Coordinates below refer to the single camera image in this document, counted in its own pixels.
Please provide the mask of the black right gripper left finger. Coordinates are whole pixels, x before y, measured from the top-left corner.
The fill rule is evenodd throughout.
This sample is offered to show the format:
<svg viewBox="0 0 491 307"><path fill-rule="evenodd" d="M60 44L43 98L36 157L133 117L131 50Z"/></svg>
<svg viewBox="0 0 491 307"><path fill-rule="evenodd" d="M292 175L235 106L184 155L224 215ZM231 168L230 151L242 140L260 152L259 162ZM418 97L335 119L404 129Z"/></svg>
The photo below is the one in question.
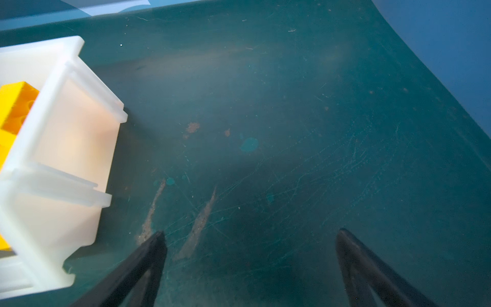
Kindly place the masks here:
<svg viewBox="0 0 491 307"><path fill-rule="evenodd" d="M120 306L131 295L129 306L153 306L167 257L165 234L154 233L113 272L72 306Z"/></svg>

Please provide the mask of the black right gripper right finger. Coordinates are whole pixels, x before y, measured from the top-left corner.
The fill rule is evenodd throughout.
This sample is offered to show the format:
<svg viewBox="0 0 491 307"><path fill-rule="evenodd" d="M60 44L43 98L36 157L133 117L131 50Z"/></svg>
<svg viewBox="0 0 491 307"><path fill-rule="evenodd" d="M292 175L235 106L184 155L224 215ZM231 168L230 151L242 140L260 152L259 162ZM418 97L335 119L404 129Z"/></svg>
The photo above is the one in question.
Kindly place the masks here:
<svg viewBox="0 0 491 307"><path fill-rule="evenodd" d="M336 235L336 254L350 306L376 306L373 294L385 306L435 306L353 233Z"/></svg>

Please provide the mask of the yellow lego brick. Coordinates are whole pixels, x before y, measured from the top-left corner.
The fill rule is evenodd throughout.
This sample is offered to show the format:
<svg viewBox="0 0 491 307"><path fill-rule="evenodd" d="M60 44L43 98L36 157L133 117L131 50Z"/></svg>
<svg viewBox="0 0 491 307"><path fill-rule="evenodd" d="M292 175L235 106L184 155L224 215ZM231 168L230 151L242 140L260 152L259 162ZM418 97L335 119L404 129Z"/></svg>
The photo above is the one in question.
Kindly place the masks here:
<svg viewBox="0 0 491 307"><path fill-rule="evenodd" d="M3 168L16 137L15 134L2 129L0 130L0 169Z"/></svg>
<svg viewBox="0 0 491 307"><path fill-rule="evenodd" d="M1 87L1 129L18 135L40 91L27 82Z"/></svg>

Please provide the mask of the yellow lego top brick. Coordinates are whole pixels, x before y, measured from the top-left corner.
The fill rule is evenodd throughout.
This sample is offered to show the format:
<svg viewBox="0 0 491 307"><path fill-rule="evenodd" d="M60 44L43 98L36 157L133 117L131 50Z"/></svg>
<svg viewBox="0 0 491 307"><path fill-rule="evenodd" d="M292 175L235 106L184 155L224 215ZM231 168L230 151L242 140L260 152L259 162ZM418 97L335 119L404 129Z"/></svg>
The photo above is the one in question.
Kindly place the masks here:
<svg viewBox="0 0 491 307"><path fill-rule="evenodd" d="M15 134L2 129L0 130L0 169L3 168L16 137Z"/></svg>

